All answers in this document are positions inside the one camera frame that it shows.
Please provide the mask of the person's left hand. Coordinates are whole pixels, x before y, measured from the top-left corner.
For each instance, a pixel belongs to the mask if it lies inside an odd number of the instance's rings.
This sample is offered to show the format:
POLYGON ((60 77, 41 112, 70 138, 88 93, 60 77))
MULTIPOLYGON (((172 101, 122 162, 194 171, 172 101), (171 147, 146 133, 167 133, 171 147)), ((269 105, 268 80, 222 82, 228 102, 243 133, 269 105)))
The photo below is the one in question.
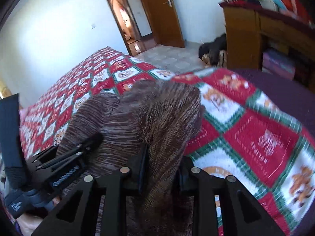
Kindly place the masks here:
POLYGON ((16 219, 16 228, 23 236, 30 236, 42 223, 43 219, 39 216, 33 216, 29 214, 22 214, 16 219))

